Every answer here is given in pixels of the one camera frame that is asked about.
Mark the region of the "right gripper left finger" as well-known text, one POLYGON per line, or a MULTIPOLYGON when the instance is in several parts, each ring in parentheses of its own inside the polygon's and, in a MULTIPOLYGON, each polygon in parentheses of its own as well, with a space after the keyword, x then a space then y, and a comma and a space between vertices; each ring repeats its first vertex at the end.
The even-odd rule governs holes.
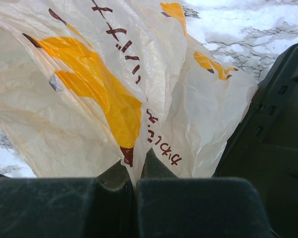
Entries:
POLYGON ((132 203, 120 163, 95 178, 0 174, 0 238, 127 238, 132 203))

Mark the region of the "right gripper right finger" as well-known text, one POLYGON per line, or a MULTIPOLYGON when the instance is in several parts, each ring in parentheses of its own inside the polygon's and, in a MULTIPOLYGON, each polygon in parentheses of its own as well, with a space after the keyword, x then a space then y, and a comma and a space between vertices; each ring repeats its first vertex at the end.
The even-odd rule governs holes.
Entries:
POLYGON ((150 150, 137 184, 141 238, 270 238, 255 187, 241 178, 178 178, 150 150))

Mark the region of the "orange printed plastic bag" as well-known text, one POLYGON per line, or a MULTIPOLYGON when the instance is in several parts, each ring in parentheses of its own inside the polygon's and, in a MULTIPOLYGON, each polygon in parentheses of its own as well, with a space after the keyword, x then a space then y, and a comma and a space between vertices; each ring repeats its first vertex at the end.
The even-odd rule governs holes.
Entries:
POLYGON ((39 177, 213 175, 257 90, 178 0, 0 0, 0 129, 39 177))

